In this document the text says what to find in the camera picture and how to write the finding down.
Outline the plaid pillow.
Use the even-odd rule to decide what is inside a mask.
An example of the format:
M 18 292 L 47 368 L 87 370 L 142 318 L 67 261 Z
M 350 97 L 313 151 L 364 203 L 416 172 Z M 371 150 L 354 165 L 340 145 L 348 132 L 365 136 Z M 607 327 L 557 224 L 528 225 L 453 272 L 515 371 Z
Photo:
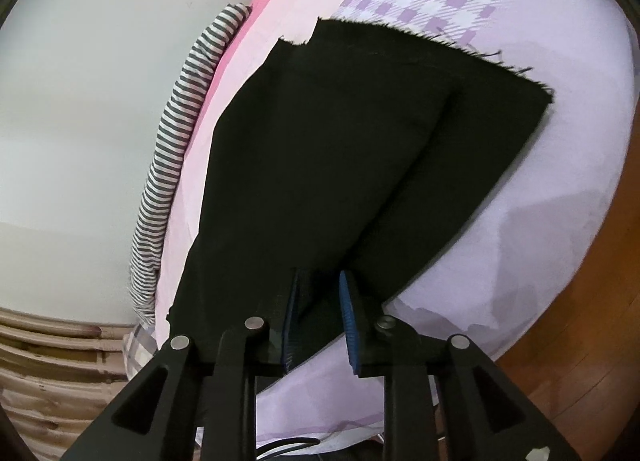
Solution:
M 154 325 L 139 323 L 126 333 L 122 338 L 122 360 L 127 380 L 131 381 L 159 350 Z

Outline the black pants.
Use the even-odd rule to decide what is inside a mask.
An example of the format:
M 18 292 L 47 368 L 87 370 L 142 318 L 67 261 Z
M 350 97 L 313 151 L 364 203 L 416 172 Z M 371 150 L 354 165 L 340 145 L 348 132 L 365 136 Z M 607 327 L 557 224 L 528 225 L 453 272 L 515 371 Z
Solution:
M 343 331 L 340 280 L 380 306 L 483 204 L 552 101 L 523 73 L 384 25 L 276 43 L 218 120 L 169 331 L 222 332 L 295 285 L 294 368 Z

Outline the pink purple bed sheet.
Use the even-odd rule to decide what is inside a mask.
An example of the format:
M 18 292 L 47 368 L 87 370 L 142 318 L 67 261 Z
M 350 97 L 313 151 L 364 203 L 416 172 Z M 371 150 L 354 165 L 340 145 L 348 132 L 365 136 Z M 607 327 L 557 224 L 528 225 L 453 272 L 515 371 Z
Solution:
M 341 287 L 505 353 L 565 288 L 622 173 L 639 48 L 615 0 L 255 0 L 186 150 L 157 335 L 205 358 L 271 321 L 257 440 L 383 427 Z

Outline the wooden slatted headboard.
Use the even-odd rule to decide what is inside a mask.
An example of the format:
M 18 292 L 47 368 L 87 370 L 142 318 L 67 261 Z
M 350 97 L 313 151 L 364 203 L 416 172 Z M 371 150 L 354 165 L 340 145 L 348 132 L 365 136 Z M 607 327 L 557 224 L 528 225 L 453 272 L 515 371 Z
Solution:
M 128 383 L 106 325 L 1 311 L 1 407 L 39 460 L 57 460 Z

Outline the grey white striped blanket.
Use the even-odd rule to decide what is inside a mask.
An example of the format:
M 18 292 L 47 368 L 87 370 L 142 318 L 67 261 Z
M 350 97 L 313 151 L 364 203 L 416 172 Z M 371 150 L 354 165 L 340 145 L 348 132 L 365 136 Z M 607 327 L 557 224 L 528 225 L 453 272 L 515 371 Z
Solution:
M 129 259 L 128 293 L 142 325 L 155 325 L 160 260 L 186 149 L 218 64 L 251 12 L 251 6 L 240 2 L 226 5 L 218 12 L 186 54 L 160 114 Z

